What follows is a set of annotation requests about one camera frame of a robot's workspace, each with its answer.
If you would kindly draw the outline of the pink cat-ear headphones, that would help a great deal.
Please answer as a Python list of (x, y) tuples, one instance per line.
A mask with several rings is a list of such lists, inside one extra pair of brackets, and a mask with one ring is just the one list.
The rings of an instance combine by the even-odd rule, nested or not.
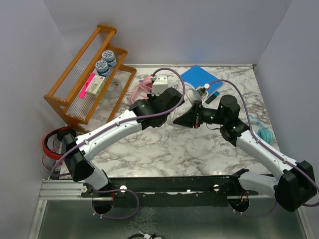
[(152, 85), (151, 76), (146, 76), (142, 80), (139, 80), (139, 84), (131, 92), (129, 102), (133, 104), (138, 96), (147, 99), (147, 95), (152, 92)]

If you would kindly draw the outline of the teal cat-ear headphones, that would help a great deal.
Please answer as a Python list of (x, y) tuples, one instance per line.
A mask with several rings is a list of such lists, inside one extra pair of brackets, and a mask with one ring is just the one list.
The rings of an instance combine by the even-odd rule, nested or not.
[(258, 137), (260, 137), (267, 144), (272, 145), (275, 139), (273, 132), (270, 129), (268, 129), (261, 121), (257, 120), (252, 115), (249, 115), (249, 119), (251, 124), (259, 127), (259, 129), (257, 130)]

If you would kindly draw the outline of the white headphones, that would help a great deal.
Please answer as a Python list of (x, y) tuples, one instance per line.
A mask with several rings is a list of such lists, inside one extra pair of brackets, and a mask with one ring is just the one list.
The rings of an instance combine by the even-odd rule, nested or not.
[(201, 101), (202, 98), (200, 94), (196, 91), (195, 87), (188, 82), (184, 82), (185, 84), (185, 95), (184, 95), (184, 103), (181, 104), (178, 108), (176, 108), (170, 115), (167, 117), (166, 123), (172, 127), (182, 128), (182, 126), (174, 125), (173, 121), (188, 111), (192, 104), (195, 101)]

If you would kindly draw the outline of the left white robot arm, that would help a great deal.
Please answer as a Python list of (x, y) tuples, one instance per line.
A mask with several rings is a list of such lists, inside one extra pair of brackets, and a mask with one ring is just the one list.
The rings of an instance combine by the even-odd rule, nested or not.
[(98, 196), (106, 196), (111, 182), (105, 171), (92, 162), (95, 156), (128, 135), (148, 127), (162, 126), (170, 112), (182, 103), (182, 94), (168, 88), (159, 96), (135, 101), (120, 116), (96, 130), (78, 137), (65, 135), (62, 154), (72, 180), (84, 181), (93, 187)]

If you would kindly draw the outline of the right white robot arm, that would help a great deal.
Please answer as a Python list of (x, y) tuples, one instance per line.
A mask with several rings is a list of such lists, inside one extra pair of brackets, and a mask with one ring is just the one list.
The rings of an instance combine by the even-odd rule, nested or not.
[(200, 101), (177, 117), (176, 125), (199, 128), (201, 124), (218, 124), (222, 137), (263, 164), (272, 176), (241, 169), (230, 176), (229, 189), (235, 195), (255, 191), (276, 199), (289, 212), (304, 206), (317, 194), (313, 167), (306, 161), (297, 162), (258, 137), (239, 119), (240, 106), (231, 95), (222, 96), (217, 109), (205, 108)]

